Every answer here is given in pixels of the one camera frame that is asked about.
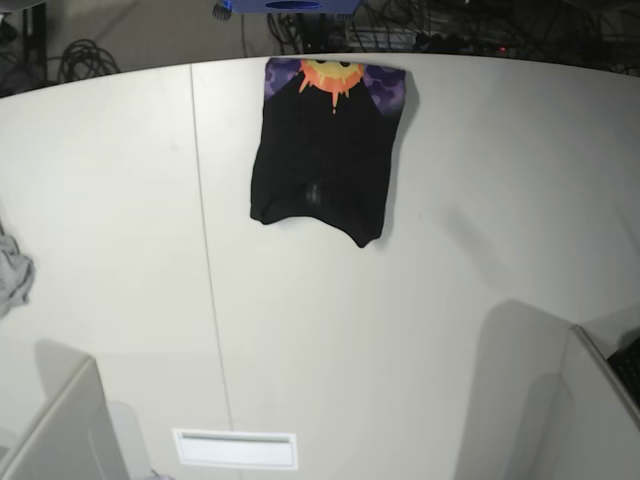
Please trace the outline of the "grey crumpled cloth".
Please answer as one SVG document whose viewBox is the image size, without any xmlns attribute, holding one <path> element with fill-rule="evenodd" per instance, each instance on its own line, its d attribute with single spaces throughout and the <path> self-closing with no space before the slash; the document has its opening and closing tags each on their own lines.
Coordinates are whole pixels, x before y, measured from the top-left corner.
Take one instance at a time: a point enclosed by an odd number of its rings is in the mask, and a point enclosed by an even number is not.
<svg viewBox="0 0 640 480">
<path fill-rule="evenodd" d="M 33 260 L 24 255 L 16 240 L 1 229 L 1 318 L 28 302 L 34 280 Z"/>
</svg>

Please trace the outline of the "blue box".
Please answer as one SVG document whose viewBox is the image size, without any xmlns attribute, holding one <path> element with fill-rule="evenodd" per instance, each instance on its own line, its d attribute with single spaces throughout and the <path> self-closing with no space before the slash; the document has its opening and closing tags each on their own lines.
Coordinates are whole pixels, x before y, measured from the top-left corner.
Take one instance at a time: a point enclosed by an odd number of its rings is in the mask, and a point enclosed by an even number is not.
<svg viewBox="0 0 640 480">
<path fill-rule="evenodd" d="M 258 13 L 324 13 L 353 14 L 360 0 L 228 0 L 223 7 L 241 14 Z"/>
</svg>

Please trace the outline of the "beige divider panel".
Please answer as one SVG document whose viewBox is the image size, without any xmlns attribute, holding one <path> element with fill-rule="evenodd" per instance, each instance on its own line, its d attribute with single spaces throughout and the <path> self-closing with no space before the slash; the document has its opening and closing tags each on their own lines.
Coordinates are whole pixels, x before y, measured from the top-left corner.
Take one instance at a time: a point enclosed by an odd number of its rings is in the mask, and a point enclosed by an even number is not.
<svg viewBox="0 0 640 480">
<path fill-rule="evenodd" d="M 94 358 L 83 359 L 8 449 L 1 477 L 129 477 Z"/>
<path fill-rule="evenodd" d="M 639 410 L 584 329 L 569 331 L 530 479 L 637 479 Z"/>
</svg>

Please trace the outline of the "black power strip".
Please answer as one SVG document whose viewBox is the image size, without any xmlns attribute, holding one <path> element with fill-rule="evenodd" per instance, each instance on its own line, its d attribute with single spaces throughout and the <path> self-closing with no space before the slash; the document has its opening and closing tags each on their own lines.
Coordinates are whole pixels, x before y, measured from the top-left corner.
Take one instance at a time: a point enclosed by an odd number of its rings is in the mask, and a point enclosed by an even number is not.
<svg viewBox="0 0 640 480">
<path fill-rule="evenodd" d="M 415 37 L 413 51 L 434 54 L 462 54 L 462 55 L 507 55 L 507 46 L 497 43 L 484 42 L 478 39 L 461 37 L 457 34 L 425 34 Z"/>
</svg>

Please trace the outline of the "left beige divider panel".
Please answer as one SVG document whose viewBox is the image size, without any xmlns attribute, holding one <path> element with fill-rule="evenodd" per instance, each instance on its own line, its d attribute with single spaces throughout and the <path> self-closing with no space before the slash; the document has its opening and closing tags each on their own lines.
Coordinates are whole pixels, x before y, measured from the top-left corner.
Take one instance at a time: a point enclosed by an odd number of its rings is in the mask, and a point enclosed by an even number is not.
<svg viewBox="0 0 640 480">
<path fill-rule="evenodd" d="M 83 359 L 8 449 L 1 477 L 129 477 L 94 358 Z"/>
</svg>

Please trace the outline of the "black T-shirt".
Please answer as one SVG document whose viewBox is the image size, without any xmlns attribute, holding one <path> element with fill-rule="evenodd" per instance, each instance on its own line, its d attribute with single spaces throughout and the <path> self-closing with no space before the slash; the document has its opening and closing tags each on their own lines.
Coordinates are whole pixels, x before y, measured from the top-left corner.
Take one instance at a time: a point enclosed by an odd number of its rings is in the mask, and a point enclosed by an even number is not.
<svg viewBox="0 0 640 480">
<path fill-rule="evenodd" d="M 379 239 L 406 77 L 358 62 L 269 59 L 251 218 L 313 218 L 360 248 Z"/>
</svg>

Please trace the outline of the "black keyboard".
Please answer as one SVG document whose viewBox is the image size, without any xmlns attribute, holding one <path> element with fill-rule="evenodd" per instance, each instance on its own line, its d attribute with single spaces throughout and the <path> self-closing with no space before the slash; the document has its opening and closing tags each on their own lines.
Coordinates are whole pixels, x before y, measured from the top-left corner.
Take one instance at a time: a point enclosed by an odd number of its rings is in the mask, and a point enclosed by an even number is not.
<svg viewBox="0 0 640 480">
<path fill-rule="evenodd" d="M 625 387 L 627 393 L 639 403 L 640 396 L 640 339 L 618 350 L 608 363 Z"/>
</svg>

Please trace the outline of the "right beige divider panel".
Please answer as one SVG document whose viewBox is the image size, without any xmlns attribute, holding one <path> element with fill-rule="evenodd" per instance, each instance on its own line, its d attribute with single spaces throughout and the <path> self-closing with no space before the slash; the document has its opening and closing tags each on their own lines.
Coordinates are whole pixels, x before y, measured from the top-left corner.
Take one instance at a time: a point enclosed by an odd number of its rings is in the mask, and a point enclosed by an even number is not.
<svg viewBox="0 0 640 480">
<path fill-rule="evenodd" d="M 584 329 L 569 331 L 530 479 L 637 479 L 639 410 Z"/>
</svg>

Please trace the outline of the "white label plate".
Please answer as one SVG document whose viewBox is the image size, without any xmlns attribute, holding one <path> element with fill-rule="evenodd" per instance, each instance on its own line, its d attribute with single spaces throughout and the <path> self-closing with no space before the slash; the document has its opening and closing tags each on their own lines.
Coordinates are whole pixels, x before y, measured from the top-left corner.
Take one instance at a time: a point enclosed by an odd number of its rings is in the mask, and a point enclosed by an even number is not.
<svg viewBox="0 0 640 480">
<path fill-rule="evenodd" d="M 290 433 L 174 429 L 174 442 L 184 465 L 297 470 L 297 437 Z"/>
</svg>

